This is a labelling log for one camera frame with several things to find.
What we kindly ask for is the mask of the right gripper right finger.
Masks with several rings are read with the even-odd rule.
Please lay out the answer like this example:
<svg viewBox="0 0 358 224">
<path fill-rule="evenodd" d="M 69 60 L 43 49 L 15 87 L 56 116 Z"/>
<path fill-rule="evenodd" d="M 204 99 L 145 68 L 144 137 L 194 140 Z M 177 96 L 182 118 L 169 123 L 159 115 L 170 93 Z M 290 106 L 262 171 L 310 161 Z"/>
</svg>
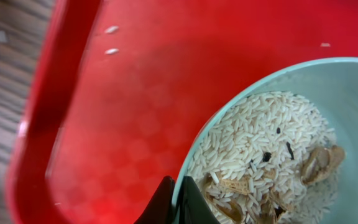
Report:
<svg viewBox="0 0 358 224">
<path fill-rule="evenodd" d="M 219 224 L 192 177 L 184 176 L 177 205 L 179 224 Z"/>
</svg>

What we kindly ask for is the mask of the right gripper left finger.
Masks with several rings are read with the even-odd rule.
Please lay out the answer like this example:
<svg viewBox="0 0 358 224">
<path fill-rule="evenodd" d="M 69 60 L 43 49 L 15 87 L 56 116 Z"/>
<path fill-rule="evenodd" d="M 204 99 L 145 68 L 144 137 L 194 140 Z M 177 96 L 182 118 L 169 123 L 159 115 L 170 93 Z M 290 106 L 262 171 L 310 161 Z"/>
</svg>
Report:
<svg viewBox="0 0 358 224">
<path fill-rule="evenodd" d="M 165 176 L 134 224 L 171 224 L 174 187 L 175 181 L 170 176 Z"/>
</svg>

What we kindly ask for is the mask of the leftover rice and food scraps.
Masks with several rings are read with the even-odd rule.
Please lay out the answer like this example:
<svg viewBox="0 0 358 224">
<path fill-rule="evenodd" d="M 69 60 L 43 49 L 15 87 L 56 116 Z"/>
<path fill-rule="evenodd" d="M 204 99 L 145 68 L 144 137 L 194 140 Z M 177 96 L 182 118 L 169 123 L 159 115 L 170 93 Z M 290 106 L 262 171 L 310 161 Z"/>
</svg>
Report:
<svg viewBox="0 0 358 224">
<path fill-rule="evenodd" d="M 219 223 L 319 223 L 346 153 L 307 98 L 247 96 L 197 145 L 186 173 Z"/>
</svg>

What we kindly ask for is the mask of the light blue rice bowl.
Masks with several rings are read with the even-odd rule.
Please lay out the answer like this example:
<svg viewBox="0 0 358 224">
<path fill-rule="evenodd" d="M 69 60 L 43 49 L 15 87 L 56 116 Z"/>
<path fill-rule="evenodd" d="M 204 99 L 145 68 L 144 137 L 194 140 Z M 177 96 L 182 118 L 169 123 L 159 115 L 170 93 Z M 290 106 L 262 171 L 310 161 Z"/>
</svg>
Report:
<svg viewBox="0 0 358 224">
<path fill-rule="evenodd" d="M 220 117 L 245 96 L 266 91 L 291 91 L 311 100 L 336 130 L 346 150 L 339 193 L 323 223 L 358 223 L 358 58 L 334 57 L 292 65 L 257 80 L 221 107 L 195 137 L 172 194 L 174 223 L 184 223 L 190 209 L 182 203 L 186 170 L 198 144 Z"/>
</svg>

